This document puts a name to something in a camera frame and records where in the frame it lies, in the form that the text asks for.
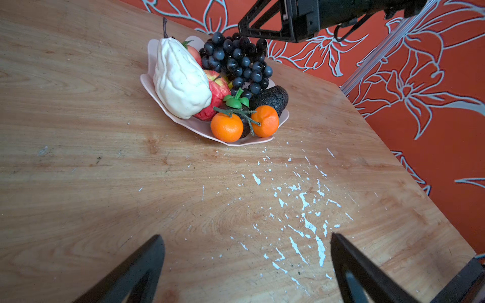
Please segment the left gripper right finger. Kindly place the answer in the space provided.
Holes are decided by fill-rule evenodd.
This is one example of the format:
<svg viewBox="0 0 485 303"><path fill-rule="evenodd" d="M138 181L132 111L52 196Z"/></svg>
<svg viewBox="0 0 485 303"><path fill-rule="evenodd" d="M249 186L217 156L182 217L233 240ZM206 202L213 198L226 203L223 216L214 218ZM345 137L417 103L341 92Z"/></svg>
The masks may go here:
<svg viewBox="0 0 485 303"><path fill-rule="evenodd" d="M332 263L344 302L416 302L342 234L333 233Z"/></svg>

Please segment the red apple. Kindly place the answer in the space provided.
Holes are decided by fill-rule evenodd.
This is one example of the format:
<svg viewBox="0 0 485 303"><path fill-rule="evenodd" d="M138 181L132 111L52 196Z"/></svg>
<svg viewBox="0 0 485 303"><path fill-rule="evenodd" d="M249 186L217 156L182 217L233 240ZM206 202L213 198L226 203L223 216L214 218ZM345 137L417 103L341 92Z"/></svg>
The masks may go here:
<svg viewBox="0 0 485 303"><path fill-rule="evenodd" d="M195 117L202 121L211 121L217 113L213 108L220 107L224 103L223 99L230 95L231 91L226 78L220 73L212 70L205 70L204 72L208 78L212 99L210 105L195 114Z"/></svg>

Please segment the red strawberry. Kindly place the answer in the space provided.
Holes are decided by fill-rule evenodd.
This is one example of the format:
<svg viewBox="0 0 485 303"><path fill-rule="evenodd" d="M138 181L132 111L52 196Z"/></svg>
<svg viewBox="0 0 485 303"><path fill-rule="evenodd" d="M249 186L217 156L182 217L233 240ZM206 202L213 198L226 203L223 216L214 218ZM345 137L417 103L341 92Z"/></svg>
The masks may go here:
<svg viewBox="0 0 485 303"><path fill-rule="evenodd" d="M199 53L198 50L196 50L194 47L190 46L189 43L191 41L184 41L182 45L187 49L187 51L193 56L195 61L202 67L202 57Z"/></svg>

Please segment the dark purple mangosteen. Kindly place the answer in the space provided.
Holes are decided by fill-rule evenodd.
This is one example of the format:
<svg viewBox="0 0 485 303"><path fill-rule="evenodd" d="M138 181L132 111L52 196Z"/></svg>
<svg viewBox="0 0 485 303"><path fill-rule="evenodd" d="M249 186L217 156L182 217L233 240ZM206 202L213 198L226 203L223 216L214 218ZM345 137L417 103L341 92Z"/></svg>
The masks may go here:
<svg viewBox="0 0 485 303"><path fill-rule="evenodd" d="M250 114L249 108L250 101L248 98L248 93L242 88L239 88L231 95L227 95L223 98L223 105L221 109L229 111L237 111L237 115L241 118L242 124L244 126L241 139L247 137L250 134L250 122L248 117Z"/></svg>

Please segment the dark grape bunch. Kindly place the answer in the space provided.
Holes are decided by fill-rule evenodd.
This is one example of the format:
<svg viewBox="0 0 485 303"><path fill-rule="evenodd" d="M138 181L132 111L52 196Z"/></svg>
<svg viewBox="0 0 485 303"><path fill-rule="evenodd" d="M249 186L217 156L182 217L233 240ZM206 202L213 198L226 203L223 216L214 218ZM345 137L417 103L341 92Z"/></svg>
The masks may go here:
<svg viewBox="0 0 485 303"><path fill-rule="evenodd" d="M251 98L269 88L273 69L265 61L268 46L265 39L253 43L239 33L225 36L216 32L197 51L204 69L222 74L233 92L241 89L244 97Z"/></svg>

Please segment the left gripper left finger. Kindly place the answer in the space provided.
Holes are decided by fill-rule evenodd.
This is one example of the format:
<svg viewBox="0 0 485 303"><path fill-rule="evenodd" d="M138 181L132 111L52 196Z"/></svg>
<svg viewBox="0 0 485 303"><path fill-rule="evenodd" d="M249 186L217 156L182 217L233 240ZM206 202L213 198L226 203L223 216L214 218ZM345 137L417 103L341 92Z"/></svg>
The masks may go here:
<svg viewBox="0 0 485 303"><path fill-rule="evenodd" d="M152 302L164 264L165 245L154 235L76 302Z"/></svg>

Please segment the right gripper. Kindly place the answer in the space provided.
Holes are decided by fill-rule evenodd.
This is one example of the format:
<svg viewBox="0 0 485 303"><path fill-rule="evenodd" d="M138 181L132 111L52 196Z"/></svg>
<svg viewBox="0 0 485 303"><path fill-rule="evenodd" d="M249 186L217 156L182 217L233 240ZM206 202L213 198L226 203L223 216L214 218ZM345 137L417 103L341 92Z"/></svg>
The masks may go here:
<svg viewBox="0 0 485 303"><path fill-rule="evenodd" d="M410 18L419 14L425 5L426 1L258 0L237 28L245 37L300 42L323 29L335 27L333 37L340 42L380 11L385 13L385 19L399 11Z"/></svg>

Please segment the beige garlic bulb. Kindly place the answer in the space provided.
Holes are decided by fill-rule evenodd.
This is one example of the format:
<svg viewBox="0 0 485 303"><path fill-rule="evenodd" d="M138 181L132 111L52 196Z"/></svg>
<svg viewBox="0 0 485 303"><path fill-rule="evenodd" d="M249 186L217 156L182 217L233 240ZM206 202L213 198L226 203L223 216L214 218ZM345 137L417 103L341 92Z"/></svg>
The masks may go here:
<svg viewBox="0 0 485 303"><path fill-rule="evenodd" d="M184 45L168 35L163 18L163 38L157 47L155 92L168 111L187 120L211 104L212 92L202 67Z"/></svg>

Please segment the small orange tangerine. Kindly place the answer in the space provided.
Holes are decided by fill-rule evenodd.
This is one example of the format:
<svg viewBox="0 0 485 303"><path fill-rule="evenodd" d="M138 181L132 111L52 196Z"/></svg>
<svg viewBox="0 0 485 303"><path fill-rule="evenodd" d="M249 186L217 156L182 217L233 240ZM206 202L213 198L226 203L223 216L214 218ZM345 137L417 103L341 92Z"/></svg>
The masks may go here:
<svg viewBox="0 0 485 303"><path fill-rule="evenodd" d="M210 122L210 129L213 136L225 143L234 143L241 139L244 126L241 118L237 115L237 111L232 112L219 107L214 107L213 109L217 111L216 115ZM248 117L248 121L250 122L250 133L253 136L255 133L251 123L254 121L251 119L251 114L254 112L255 111L248 112L250 114Z"/></svg>
<svg viewBox="0 0 485 303"><path fill-rule="evenodd" d="M279 128L279 116L277 111L270 106L257 107L251 114L253 131L260 138L274 135Z"/></svg>

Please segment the dark avocado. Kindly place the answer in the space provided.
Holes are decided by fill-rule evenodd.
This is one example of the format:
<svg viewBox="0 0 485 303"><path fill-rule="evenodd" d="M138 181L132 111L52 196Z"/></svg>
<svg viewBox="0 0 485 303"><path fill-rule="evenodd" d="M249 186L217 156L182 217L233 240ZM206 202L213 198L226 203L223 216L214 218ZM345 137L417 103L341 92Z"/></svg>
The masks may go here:
<svg viewBox="0 0 485 303"><path fill-rule="evenodd" d="M250 109L254 111L260 106L270 106L276 110L278 116L281 116L288 103L288 92L283 87L276 85L262 91L259 95L253 95L250 98Z"/></svg>

